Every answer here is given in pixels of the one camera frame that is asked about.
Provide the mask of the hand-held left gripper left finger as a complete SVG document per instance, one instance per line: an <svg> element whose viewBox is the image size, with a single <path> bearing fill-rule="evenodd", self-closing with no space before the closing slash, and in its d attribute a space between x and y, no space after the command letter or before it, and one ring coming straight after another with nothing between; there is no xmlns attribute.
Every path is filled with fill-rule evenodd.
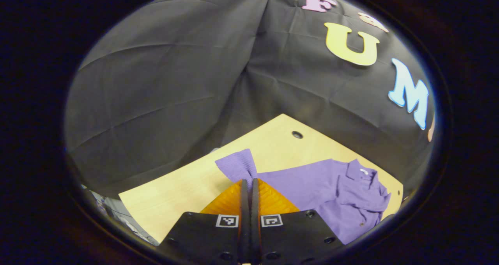
<svg viewBox="0 0 499 265"><path fill-rule="evenodd" d="M223 191L203 212L184 212L157 250L175 265L239 265L248 259L246 180Z"/></svg>

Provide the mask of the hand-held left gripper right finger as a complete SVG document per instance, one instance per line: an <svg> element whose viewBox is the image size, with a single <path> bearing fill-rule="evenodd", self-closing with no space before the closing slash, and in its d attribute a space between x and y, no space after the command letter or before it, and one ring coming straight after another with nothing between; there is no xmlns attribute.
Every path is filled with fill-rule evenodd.
<svg viewBox="0 0 499 265"><path fill-rule="evenodd" d="M290 203L253 180L251 250L254 265L320 265L344 246L317 211L292 212Z"/></svg>

